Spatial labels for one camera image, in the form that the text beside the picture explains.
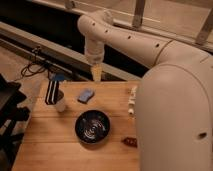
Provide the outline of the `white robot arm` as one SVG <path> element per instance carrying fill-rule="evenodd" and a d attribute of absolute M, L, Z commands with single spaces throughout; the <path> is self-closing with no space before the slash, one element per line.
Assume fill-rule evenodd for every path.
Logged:
<path fill-rule="evenodd" d="M 78 29 L 90 64 L 108 45 L 149 69 L 134 105 L 140 171 L 213 171 L 213 55 L 115 27 L 108 10 L 80 16 Z"/>

